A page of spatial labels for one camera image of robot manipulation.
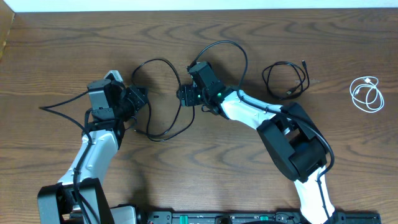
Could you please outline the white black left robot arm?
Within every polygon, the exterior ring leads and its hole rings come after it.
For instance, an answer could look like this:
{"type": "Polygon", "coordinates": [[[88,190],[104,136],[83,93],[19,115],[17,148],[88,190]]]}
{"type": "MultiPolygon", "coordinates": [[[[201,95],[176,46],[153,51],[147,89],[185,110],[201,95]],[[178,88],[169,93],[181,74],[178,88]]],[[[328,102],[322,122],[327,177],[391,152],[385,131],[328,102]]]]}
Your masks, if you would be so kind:
{"type": "Polygon", "coordinates": [[[102,183],[121,147],[125,122],[148,103],[147,89],[116,78],[88,84],[91,108],[80,124],[81,148],[65,175],[37,196],[41,223],[137,223],[132,205],[110,207],[102,183]]]}

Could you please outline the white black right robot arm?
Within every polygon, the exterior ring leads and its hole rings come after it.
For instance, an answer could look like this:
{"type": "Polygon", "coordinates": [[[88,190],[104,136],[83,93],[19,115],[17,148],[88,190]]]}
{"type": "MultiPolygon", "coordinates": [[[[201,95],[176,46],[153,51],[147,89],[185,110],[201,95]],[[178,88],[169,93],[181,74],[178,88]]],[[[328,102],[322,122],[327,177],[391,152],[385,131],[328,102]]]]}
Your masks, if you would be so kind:
{"type": "Polygon", "coordinates": [[[297,103],[273,105],[226,86],[208,62],[193,62],[187,72],[193,83],[177,91],[181,105],[201,105],[204,113],[255,129],[275,166],[294,182],[304,219],[331,223],[335,208],[325,175],[333,167],[334,154],[303,108],[297,103]]]}

